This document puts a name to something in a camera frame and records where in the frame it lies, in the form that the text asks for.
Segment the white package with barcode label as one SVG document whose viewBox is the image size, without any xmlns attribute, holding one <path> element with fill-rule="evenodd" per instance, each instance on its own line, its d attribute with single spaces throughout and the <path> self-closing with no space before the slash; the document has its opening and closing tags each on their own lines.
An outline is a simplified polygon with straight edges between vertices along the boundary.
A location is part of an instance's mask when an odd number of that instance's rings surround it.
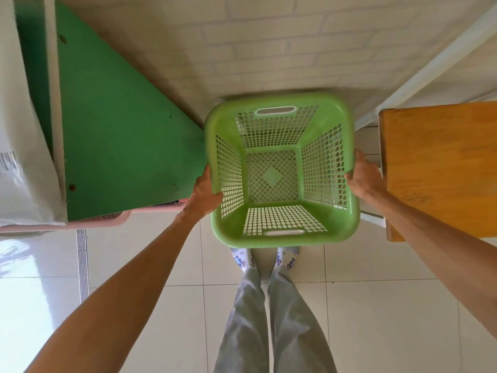
<svg viewBox="0 0 497 373">
<path fill-rule="evenodd" d="M 0 227 L 67 224 L 55 0 L 0 0 Z"/>
</svg>

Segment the green wooden board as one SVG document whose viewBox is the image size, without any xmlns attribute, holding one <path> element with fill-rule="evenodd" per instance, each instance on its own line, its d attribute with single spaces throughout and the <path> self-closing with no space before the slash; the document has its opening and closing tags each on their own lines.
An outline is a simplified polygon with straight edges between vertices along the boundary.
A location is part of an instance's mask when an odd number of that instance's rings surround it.
<svg viewBox="0 0 497 373">
<path fill-rule="evenodd" d="M 67 221 L 189 197 L 200 127 L 61 1 L 13 2 Z"/>
</svg>

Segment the pink plastic basket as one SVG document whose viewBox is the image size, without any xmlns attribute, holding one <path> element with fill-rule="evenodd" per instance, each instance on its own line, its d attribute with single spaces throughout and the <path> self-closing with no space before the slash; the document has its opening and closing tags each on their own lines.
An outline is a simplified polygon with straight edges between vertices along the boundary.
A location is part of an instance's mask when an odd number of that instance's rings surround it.
<svg viewBox="0 0 497 373">
<path fill-rule="evenodd" d="M 132 214 L 138 213 L 156 213 L 156 212 L 178 212 L 183 210 L 188 199 L 181 199 L 163 204 L 137 208 L 133 210 L 117 212 L 113 214 L 98 216 L 95 218 L 84 219 L 79 221 L 71 221 L 64 226 L 55 225 L 11 225 L 0 227 L 0 235 L 11 234 L 29 234 L 37 232 L 51 232 L 57 230 L 77 230 L 77 229 L 92 229 L 92 228 L 105 228 L 115 227 L 122 225 L 129 219 Z"/>
</svg>

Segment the white patterned left sock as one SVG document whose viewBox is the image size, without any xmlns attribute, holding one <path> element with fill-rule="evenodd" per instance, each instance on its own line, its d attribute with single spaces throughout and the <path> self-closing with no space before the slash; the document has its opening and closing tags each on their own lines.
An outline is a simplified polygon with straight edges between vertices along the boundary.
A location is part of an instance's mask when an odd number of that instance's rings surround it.
<svg viewBox="0 0 497 373">
<path fill-rule="evenodd" d="M 230 248 L 230 251 L 234 261 L 243 272 L 257 267 L 251 249 Z"/>
</svg>

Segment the person's right forearm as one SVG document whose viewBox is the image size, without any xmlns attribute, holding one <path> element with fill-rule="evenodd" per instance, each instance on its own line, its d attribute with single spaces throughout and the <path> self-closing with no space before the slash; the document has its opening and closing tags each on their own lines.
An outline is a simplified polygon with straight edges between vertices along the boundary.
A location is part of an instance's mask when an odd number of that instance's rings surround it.
<svg viewBox="0 0 497 373">
<path fill-rule="evenodd" d="M 497 247 L 408 206 L 386 190 L 371 193 L 367 201 L 497 339 Z"/>
</svg>

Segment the person's right hand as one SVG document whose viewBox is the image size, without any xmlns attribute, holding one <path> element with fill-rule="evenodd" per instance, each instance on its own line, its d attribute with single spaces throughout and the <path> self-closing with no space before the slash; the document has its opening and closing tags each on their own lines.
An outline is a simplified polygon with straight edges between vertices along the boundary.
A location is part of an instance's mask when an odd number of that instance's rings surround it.
<svg viewBox="0 0 497 373">
<path fill-rule="evenodd" d="M 355 164 L 351 171 L 359 176 L 359 185 L 348 185 L 351 192 L 366 202 L 378 200 L 385 195 L 387 188 L 378 169 L 377 164 L 367 161 L 364 152 L 356 149 Z"/>
</svg>

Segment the white patterned right sock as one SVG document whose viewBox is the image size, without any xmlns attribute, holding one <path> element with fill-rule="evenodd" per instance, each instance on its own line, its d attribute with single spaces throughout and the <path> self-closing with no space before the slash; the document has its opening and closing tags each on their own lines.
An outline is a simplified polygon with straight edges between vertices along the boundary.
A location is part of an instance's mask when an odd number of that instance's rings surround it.
<svg viewBox="0 0 497 373">
<path fill-rule="evenodd" d="M 300 247 L 278 247 L 276 254 L 276 262 L 274 268 L 284 267 L 290 270 L 296 262 L 296 258 L 300 254 Z"/>
</svg>

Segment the person's left hand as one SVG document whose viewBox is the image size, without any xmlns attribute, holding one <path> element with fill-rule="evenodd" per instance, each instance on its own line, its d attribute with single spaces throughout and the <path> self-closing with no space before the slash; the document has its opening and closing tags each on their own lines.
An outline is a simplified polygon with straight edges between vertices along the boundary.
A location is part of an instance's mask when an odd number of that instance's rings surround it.
<svg viewBox="0 0 497 373">
<path fill-rule="evenodd" d="M 210 203 L 211 193 L 215 192 L 212 190 L 210 167 L 207 164 L 202 175 L 197 177 L 187 205 L 180 214 L 181 222 L 184 227 L 192 229 L 203 217 L 212 213 L 220 206 Z"/>
</svg>

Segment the grey trousers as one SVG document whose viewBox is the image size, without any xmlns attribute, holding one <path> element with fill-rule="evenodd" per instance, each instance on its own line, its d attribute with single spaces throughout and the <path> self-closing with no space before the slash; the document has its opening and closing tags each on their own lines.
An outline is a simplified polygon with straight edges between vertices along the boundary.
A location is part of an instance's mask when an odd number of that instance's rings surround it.
<svg viewBox="0 0 497 373">
<path fill-rule="evenodd" d="M 338 373 L 326 336 L 291 280 L 277 267 L 268 287 L 270 326 L 257 268 L 238 286 L 214 373 L 269 373 L 269 335 L 274 373 Z"/>
</svg>

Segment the white patterned sock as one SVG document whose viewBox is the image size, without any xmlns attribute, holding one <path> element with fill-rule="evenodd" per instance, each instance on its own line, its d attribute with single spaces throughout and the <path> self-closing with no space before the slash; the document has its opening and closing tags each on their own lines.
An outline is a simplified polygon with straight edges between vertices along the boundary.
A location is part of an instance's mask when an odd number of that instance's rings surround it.
<svg viewBox="0 0 497 373">
<path fill-rule="evenodd" d="M 234 261 L 243 272 L 257 267 L 251 249 L 230 248 L 230 251 Z"/>
<path fill-rule="evenodd" d="M 300 254 L 300 247 L 278 247 L 276 254 L 276 262 L 274 268 L 284 267 L 290 270 L 296 262 L 296 258 Z"/>
</svg>

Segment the green plastic laundry basket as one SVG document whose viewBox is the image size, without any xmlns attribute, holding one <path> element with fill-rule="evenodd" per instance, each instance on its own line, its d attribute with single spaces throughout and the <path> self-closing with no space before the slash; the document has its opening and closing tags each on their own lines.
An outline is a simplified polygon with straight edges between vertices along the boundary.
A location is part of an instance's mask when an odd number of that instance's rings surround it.
<svg viewBox="0 0 497 373">
<path fill-rule="evenodd" d="M 216 237 L 233 248 L 339 243 L 360 220 L 345 173 L 355 163 L 349 108 L 327 92 L 218 104 L 205 124 Z"/>
</svg>

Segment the orange wooden table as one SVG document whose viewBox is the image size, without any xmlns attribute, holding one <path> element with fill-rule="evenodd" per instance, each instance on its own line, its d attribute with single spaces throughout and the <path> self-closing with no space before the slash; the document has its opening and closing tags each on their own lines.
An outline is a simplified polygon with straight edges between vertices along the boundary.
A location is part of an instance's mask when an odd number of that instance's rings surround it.
<svg viewBox="0 0 497 373">
<path fill-rule="evenodd" d="M 383 178 L 406 204 L 497 238 L 497 101 L 384 110 Z"/>
</svg>

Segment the person's left forearm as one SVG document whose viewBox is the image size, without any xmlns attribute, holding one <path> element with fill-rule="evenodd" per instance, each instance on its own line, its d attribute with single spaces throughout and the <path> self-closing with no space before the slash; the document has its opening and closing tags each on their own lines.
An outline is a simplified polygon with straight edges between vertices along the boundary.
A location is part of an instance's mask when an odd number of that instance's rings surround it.
<svg viewBox="0 0 497 373">
<path fill-rule="evenodd" d="M 65 319 L 24 373 L 119 373 L 202 218 L 191 210 L 180 212 Z"/>
</svg>

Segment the metal floor drain strip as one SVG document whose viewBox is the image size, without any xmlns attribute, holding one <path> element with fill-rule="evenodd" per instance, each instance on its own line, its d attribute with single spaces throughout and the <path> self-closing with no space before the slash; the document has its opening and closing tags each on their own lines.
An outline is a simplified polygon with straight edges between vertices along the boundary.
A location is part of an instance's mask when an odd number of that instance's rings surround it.
<svg viewBox="0 0 497 373">
<path fill-rule="evenodd" d="M 77 230 L 77 258 L 78 258 L 79 298 L 80 298 L 80 303 L 83 303 L 89 297 L 90 294 L 89 260 L 88 260 L 86 229 Z"/>
</svg>

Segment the white metal frame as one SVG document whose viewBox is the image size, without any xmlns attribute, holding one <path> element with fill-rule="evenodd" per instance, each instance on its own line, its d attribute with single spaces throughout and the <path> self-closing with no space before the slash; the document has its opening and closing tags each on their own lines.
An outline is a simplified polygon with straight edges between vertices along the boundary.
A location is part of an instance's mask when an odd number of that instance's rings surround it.
<svg viewBox="0 0 497 373">
<path fill-rule="evenodd" d="M 367 124 L 373 122 L 374 119 L 377 119 L 379 122 L 379 114 L 384 110 L 401 109 L 402 104 L 414 97 L 432 82 L 436 81 L 440 76 L 444 75 L 444 73 L 450 71 L 454 66 L 470 56 L 475 50 L 479 49 L 495 35 L 497 35 L 497 3 L 483 13 L 480 18 L 399 87 L 391 96 L 380 103 L 371 112 L 357 120 L 355 125 L 356 129 L 359 130 L 360 128 L 365 127 Z M 497 101 L 497 89 L 487 93 L 481 93 L 474 98 L 465 99 L 463 102 L 446 105 L 487 101 Z"/>
</svg>

